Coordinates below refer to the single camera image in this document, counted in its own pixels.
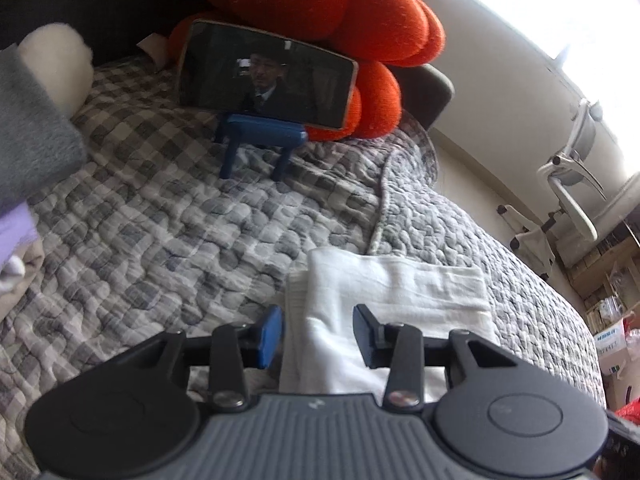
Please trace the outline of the white garment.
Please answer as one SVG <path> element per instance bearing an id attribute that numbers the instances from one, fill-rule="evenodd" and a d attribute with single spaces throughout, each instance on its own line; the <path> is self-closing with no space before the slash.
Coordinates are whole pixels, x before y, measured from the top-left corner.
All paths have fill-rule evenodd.
<path id="1" fill-rule="evenodd" d="M 286 278 L 281 392 L 382 396 L 386 370 L 364 365 L 352 329 L 357 304 L 427 337 L 470 330 L 499 340 L 481 270 L 317 248 Z"/>

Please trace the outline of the red snack bag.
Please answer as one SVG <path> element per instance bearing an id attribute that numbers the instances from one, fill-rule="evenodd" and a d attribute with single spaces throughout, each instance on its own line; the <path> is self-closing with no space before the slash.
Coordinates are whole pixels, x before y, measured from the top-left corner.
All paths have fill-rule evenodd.
<path id="1" fill-rule="evenodd" d="M 640 399 L 634 399 L 617 410 L 615 414 L 627 422 L 632 422 L 634 425 L 640 425 Z"/>

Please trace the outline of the white paper shopping bag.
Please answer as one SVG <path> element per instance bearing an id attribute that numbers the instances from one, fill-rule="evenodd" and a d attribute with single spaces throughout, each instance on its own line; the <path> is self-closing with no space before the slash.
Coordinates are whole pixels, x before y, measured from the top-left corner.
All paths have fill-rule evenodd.
<path id="1" fill-rule="evenodd" d="M 593 339 L 601 373 L 617 374 L 639 359 L 639 318 L 631 315 L 621 318 Z"/>

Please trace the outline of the grey checked quilt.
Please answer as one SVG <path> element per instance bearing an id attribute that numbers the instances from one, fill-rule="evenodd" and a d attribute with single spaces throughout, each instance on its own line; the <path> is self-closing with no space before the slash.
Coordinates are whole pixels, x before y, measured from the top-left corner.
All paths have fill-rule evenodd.
<path id="1" fill-rule="evenodd" d="M 43 393 L 164 330 L 258 318 L 324 246 L 481 270 L 500 344 L 604 400 L 586 324 L 436 192 L 416 116 L 379 139 L 309 143 L 278 182 L 277 153 L 246 146 L 224 180 L 213 115 L 179 108 L 174 83 L 139 61 L 99 68 L 75 117 L 88 162 L 29 202 L 44 259 L 1 324 L 3 478 L 38 472 L 22 433 Z"/>

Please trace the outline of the grey office chair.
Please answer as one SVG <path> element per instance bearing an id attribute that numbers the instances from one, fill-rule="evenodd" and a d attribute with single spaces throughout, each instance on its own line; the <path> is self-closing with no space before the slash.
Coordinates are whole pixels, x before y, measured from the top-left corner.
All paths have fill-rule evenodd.
<path id="1" fill-rule="evenodd" d="M 602 184 L 585 165 L 596 138 L 596 125 L 601 120 L 600 104 L 581 99 L 573 113 L 567 141 L 538 168 L 539 183 L 548 188 L 558 202 L 555 210 L 548 213 L 545 222 L 533 222 L 511 205 L 497 207 L 497 214 L 513 231 L 509 243 L 511 252 L 545 281 L 550 278 L 555 263 L 549 232 L 559 217 L 567 216 L 585 240 L 594 242 L 598 238 L 597 228 L 570 194 L 570 188 L 582 182 L 591 186 L 601 197 L 605 196 Z"/>

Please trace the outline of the wooden desk shelf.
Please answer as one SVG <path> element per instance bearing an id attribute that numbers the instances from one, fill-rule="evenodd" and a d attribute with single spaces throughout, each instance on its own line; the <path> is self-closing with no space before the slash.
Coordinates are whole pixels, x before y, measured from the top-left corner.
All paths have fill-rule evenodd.
<path id="1" fill-rule="evenodd" d="M 639 307 L 639 227 L 620 222 L 567 275 L 593 335 L 631 315 Z"/>

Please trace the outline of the blue phone stand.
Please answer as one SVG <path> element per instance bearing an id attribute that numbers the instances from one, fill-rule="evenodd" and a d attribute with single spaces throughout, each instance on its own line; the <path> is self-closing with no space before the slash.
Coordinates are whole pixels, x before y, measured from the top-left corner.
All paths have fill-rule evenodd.
<path id="1" fill-rule="evenodd" d="M 242 144 L 253 145 L 258 148 L 276 148 L 280 156 L 271 173 L 273 181 L 280 181 L 291 156 L 295 150 L 308 141 L 308 136 L 303 125 L 297 122 L 284 122 L 283 120 L 255 117 L 241 114 L 223 114 L 218 120 L 214 133 L 216 143 L 228 140 L 224 161 L 222 162 L 219 177 L 229 179 L 238 152 Z"/>

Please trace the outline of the purple folded cloth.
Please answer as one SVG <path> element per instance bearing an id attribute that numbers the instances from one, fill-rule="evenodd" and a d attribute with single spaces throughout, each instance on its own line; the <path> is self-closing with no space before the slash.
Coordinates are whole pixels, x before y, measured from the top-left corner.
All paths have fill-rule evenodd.
<path id="1" fill-rule="evenodd" d="M 0 262 L 5 266 L 17 249 L 38 238 L 29 206 L 21 203 L 0 217 Z"/>

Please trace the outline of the grey folded cloth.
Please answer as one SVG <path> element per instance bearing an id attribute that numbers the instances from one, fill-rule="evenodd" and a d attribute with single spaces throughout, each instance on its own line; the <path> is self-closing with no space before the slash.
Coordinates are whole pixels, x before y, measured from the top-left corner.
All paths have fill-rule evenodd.
<path id="1" fill-rule="evenodd" d="M 80 132 L 54 105 L 17 47 L 1 51 L 1 211 L 76 172 Z"/>

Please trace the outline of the smartphone on stand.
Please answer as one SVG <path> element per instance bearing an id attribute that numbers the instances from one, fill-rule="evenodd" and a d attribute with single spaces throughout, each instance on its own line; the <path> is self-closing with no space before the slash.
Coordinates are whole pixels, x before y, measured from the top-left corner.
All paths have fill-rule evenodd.
<path id="1" fill-rule="evenodd" d="M 340 130 L 357 70 L 351 58 L 312 44 L 196 20 L 180 58 L 178 98 L 184 107 Z"/>

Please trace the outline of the white plush toy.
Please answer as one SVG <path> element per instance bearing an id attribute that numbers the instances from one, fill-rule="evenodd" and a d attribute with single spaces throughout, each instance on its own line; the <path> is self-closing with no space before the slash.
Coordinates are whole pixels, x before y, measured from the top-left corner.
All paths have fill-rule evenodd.
<path id="1" fill-rule="evenodd" d="M 47 24 L 30 32 L 17 52 L 58 110 L 72 118 L 86 102 L 94 75 L 92 51 L 81 34 L 69 24 Z"/>

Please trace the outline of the orange flower cushion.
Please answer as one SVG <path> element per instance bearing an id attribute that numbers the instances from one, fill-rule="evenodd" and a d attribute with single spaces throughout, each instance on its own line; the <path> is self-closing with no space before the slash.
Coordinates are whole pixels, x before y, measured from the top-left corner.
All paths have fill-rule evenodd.
<path id="1" fill-rule="evenodd" d="M 313 141 L 385 136 L 399 124 L 400 88 L 392 67 L 432 62 L 445 29 L 422 0 L 207 0 L 201 18 L 241 23 L 344 54 L 358 64 L 355 95 L 338 130 L 309 126 Z"/>

